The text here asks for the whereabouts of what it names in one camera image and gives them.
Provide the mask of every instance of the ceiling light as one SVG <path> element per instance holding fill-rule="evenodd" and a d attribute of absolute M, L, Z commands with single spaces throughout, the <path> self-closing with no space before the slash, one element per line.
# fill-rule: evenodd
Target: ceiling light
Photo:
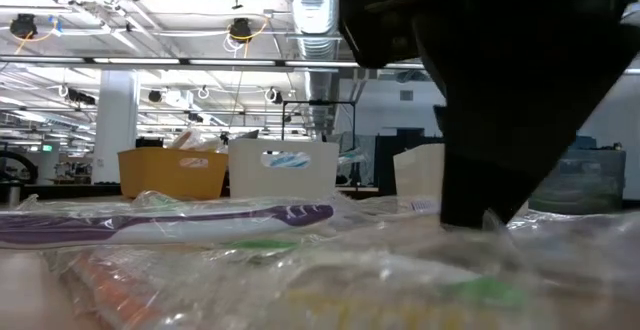
<path fill-rule="evenodd" d="M 152 64 L 152 65 L 170 65 L 180 64 L 178 59 L 162 59 L 162 58 L 94 58 L 93 61 L 98 64 Z"/>
<path fill-rule="evenodd" d="M 40 141 L 20 141 L 20 140 L 18 141 L 9 140 L 9 141 L 6 141 L 6 143 L 13 144 L 13 145 L 40 145 L 41 144 Z"/>
<path fill-rule="evenodd" d="M 7 104 L 18 105 L 18 106 L 27 106 L 27 104 L 23 103 L 20 100 L 8 98 L 6 96 L 0 96 L 0 102 L 7 103 Z"/>
<path fill-rule="evenodd" d="M 16 110 L 14 111 L 14 113 L 16 113 L 19 117 L 25 119 L 25 120 L 29 120 L 29 121 L 36 121 L 36 122 L 46 122 L 47 119 L 45 119 L 44 117 L 38 115 L 38 114 L 34 114 L 32 112 L 29 111 L 19 111 Z"/>
<path fill-rule="evenodd" d="M 93 140 L 92 138 L 90 138 L 88 136 L 78 135 L 78 134 L 74 134 L 74 133 L 71 133 L 70 135 L 72 137 L 76 138 L 76 139 L 81 139 L 81 140 L 86 140 L 86 141 Z"/>
<path fill-rule="evenodd" d="M 285 65 L 294 67 L 329 67 L 329 68 L 357 68 L 357 62 L 352 61 L 285 61 Z"/>
<path fill-rule="evenodd" d="M 149 101 L 156 103 L 162 101 L 162 93 L 157 90 L 151 90 L 149 92 Z"/>
<path fill-rule="evenodd" d="M 0 56 L 0 61 L 14 63 L 83 63 L 83 58 L 54 56 Z"/>
<path fill-rule="evenodd" d="M 389 64 L 384 68 L 394 70 L 424 70 L 424 65 L 420 63 L 395 63 Z"/>
<path fill-rule="evenodd" d="M 223 66 L 275 66 L 276 62 L 273 60 L 245 60 L 245 59 L 229 59 L 229 60 L 217 60 L 217 59 L 193 59 L 189 60 L 193 65 L 223 65 Z"/>

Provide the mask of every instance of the ceiling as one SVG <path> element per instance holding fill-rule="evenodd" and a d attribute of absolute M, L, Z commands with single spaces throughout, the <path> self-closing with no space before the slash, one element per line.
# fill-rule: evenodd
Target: ceiling
<path fill-rule="evenodd" d="M 11 34 L 9 26 L 19 13 L 36 15 L 38 30 L 34 39 L 39 41 L 23 42 Z M 237 50 L 231 49 L 227 42 L 227 28 L 235 18 L 247 18 L 253 33 L 262 31 L 248 46 Z M 5 55 L 298 59 L 295 34 L 291 0 L 0 0 L 0 53 Z M 341 58 L 351 59 L 346 45 L 336 41 L 336 46 Z M 3 68 L 0 64 L 0 107 L 49 108 L 56 119 L 89 126 L 89 130 L 72 127 L 69 131 L 74 128 L 77 132 L 92 131 L 95 127 L 95 107 L 72 103 L 61 95 L 71 88 L 99 102 L 100 69 L 6 65 Z M 154 90 L 164 94 L 172 92 L 172 96 L 178 92 L 183 98 L 193 98 L 189 106 L 192 109 L 229 113 L 215 115 L 209 125 L 224 124 L 236 132 L 245 127 L 248 131 L 280 125 L 282 106 L 265 98 L 265 92 L 271 88 L 280 91 L 285 99 L 306 100 L 303 72 L 136 71 L 141 84 L 139 134 L 150 135 L 148 133 L 152 132 L 152 136 L 164 136 L 168 140 L 180 131 L 180 126 L 189 122 L 187 115 L 179 111 L 176 114 L 152 113 L 154 109 L 171 108 L 165 102 L 149 101 L 149 92 Z M 83 111 L 56 112 L 57 109 L 78 107 Z M 238 116 L 241 111 L 257 115 Z M 304 133 L 302 129 L 308 121 L 308 111 L 301 106 L 294 115 L 298 113 L 301 116 L 293 116 L 288 128 L 299 130 L 299 134 L 291 135 L 288 130 L 288 137 L 302 137 Z M 64 134 L 69 125 L 37 120 L 37 116 L 2 112 L 0 141 L 22 146 L 25 139 L 60 139 L 60 134 Z M 18 130 L 9 131 L 11 127 Z M 26 128 L 42 131 L 25 131 Z M 44 131 L 48 128 L 59 129 L 60 134 L 51 136 Z M 220 128 L 211 128 L 212 133 L 219 134 L 220 131 Z M 93 134 L 84 136 L 91 138 L 89 144 L 93 141 Z"/>
<path fill-rule="evenodd" d="M 326 11 L 318 8 L 313 14 L 322 18 L 326 16 Z M 630 7 L 630 11 L 633 15 L 636 10 Z M 36 15 L 38 33 L 34 40 L 37 41 L 23 42 L 9 31 L 11 22 L 20 13 Z M 253 34 L 258 33 L 248 47 L 239 47 L 237 50 L 232 49 L 227 41 L 228 26 L 235 18 L 248 19 Z M 313 35 L 301 36 L 296 26 L 292 0 L 0 0 L 0 57 L 18 54 L 78 58 L 246 57 L 296 60 L 302 58 L 299 42 L 304 36 Z M 335 41 L 337 50 L 334 59 L 327 60 L 353 62 L 352 54 L 339 34 L 322 36 Z M 63 136 L 82 136 L 80 140 L 84 141 L 83 146 L 69 146 L 69 141 L 65 141 L 63 149 L 71 152 L 91 151 L 96 107 L 72 103 L 61 95 L 65 94 L 67 88 L 72 88 L 99 102 L 101 68 L 106 68 L 107 64 L 86 67 L 63 66 L 60 62 L 56 64 L 43 66 L 9 60 L 2 63 L 0 59 L 0 108 L 24 106 L 27 109 L 37 107 L 50 110 L 35 114 L 0 110 L 0 142 L 24 147 L 42 140 L 65 139 Z M 640 64 L 633 64 L 627 73 L 638 75 L 639 67 Z M 305 72 L 309 67 L 293 71 L 229 66 L 132 68 L 135 68 L 141 86 L 139 135 L 165 137 L 165 141 L 174 138 L 189 121 L 184 108 L 172 106 L 166 101 L 149 101 L 151 91 L 162 92 L 165 99 L 175 96 L 193 99 L 188 100 L 186 107 L 194 112 L 215 112 L 212 117 L 204 119 L 204 123 L 211 126 L 203 129 L 209 136 L 219 135 L 225 128 L 227 131 L 243 132 L 271 127 L 273 130 L 263 136 L 278 138 L 282 106 L 267 101 L 265 92 L 275 89 L 289 100 L 307 100 L 306 94 L 310 93 L 307 86 L 309 75 Z M 444 98 L 432 82 L 400 83 L 396 81 L 397 74 L 392 69 L 389 71 L 381 76 L 380 71 L 368 70 L 363 75 L 360 70 L 351 69 L 347 74 L 340 70 L 340 81 L 331 85 L 338 88 L 332 99 L 357 99 L 358 108 L 363 113 L 368 111 L 372 117 L 380 114 L 379 109 L 383 108 L 393 108 L 393 111 L 387 112 L 390 117 L 389 114 L 410 114 L 411 111 L 422 111 L 431 104 L 444 103 Z M 412 101 L 400 100 L 401 91 L 411 91 Z M 171 114 L 159 113 L 158 109 L 176 111 Z M 309 137 L 303 134 L 312 127 L 312 117 L 319 114 L 322 115 L 317 111 L 310 112 L 306 105 L 295 108 L 286 136 L 308 140 Z M 362 116 L 358 116 L 358 119 L 359 122 L 363 121 L 360 120 Z M 349 117 L 343 120 L 348 128 Z M 411 125 L 404 120 L 397 122 L 402 126 Z"/>

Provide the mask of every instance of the fluorescent light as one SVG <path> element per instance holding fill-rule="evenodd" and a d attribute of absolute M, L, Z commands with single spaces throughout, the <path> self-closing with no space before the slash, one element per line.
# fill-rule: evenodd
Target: fluorescent light
<path fill-rule="evenodd" d="M 82 136 L 82 135 L 78 135 L 78 134 L 74 134 L 71 133 L 70 134 L 72 137 L 76 138 L 76 139 L 81 139 L 81 140 L 85 140 L 85 141 L 91 141 L 93 140 L 92 138 L 88 137 L 88 136 Z"/>
<path fill-rule="evenodd" d="M 330 68 L 358 68 L 358 65 L 355 61 L 285 61 L 285 65 L 287 66 L 296 66 L 296 67 L 330 67 Z"/>
<path fill-rule="evenodd" d="M 145 138 L 164 138 L 167 137 L 167 134 L 157 134 L 157 133 L 138 133 L 139 137 Z"/>
<path fill-rule="evenodd" d="M 180 64 L 180 60 L 178 59 L 162 59 L 162 58 L 94 58 L 93 61 L 99 64 L 153 64 L 153 65 Z"/>
<path fill-rule="evenodd" d="M 13 145 L 40 145 L 41 142 L 40 141 L 6 141 L 8 144 L 13 144 Z"/>
<path fill-rule="evenodd" d="M 285 61 L 287 66 L 293 67 L 327 67 L 327 68 L 359 68 L 355 61 L 306 61 L 306 60 L 291 60 Z M 396 70 L 424 70 L 424 65 L 421 63 L 394 63 L 385 66 L 385 69 Z"/>
<path fill-rule="evenodd" d="M 246 60 L 246 59 L 193 59 L 189 60 L 193 65 L 224 65 L 224 66 L 275 66 L 272 60 Z"/>
<path fill-rule="evenodd" d="M 18 105 L 18 106 L 27 106 L 27 104 L 23 103 L 20 100 L 8 98 L 6 96 L 0 96 L 0 102 L 7 103 L 7 104 Z"/>
<path fill-rule="evenodd" d="M 385 69 L 397 69 L 397 70 L 424 70 L 424 65 L 421 63 L 395 63 L 385 66 Z"/>
<path fill-rule="evenodd" d="M 16 113 L 19 117 L 25 119 L 25 120 L 29 120 L 29 121 L 36 121 L 36 122 L 46 122 L 47 119 L 45 119 L 44 117 L 38 115 L 38 114 L 34 114 L 32 112 L 29 111 L 20 111 L 20 110 L 16 110 L 14 111 L 14 113 Z"/>
<path fill-rule="evenodd" d="M 83 58 L 78 57 L 54 57 L 54 56 L 0 56 L 4 62 L 29 62 L 29 63 L 83 63 Z"/>

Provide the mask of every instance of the plastic container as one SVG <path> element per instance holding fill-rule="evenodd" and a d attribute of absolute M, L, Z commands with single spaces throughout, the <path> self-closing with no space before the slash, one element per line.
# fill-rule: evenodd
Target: plastic container
<path fill-rule="evenodd" d="M 271 167 L 263 155 L 271 152 L 304 153 L 301 167 Z M 338 144 L 236 139 L 229 142 L 229 182 L 232 198 L 293 196 L 308 199 L 335 190 Z"/>
<path fill-rule="evenodd" d="M 444 144 L 418 146 L 393 157 L 398 196 L 441 200 Z"/>
<path fill-rule="evenodd" d="M 158 191 L 174 198 L 220 197 L 228 156 L 213 152 L 139 148 L 118 154 L 124 196 Z"/>

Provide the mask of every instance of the green item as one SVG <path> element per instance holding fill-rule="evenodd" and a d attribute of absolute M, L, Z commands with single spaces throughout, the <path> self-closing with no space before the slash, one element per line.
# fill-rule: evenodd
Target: green item
<path fill-rule="evenodd" d="M 504 307 L 521 307 L 525 294 L 492 277 L 484 276 L 446 287 L 455 298 L 465 301 Z"/>

